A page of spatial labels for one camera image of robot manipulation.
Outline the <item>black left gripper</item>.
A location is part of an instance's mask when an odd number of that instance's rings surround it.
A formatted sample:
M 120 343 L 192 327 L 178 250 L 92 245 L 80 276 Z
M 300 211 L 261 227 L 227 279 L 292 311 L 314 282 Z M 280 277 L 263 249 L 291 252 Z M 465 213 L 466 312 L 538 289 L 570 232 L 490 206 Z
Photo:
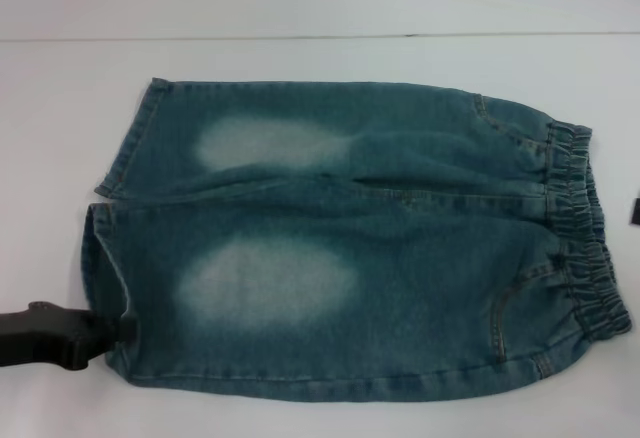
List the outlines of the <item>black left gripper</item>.
M 131 316 L 32 302 L 24 311 L 1 314 L 1 366 L 48 363 L 79 371 L 91 359 L 135 338 Z

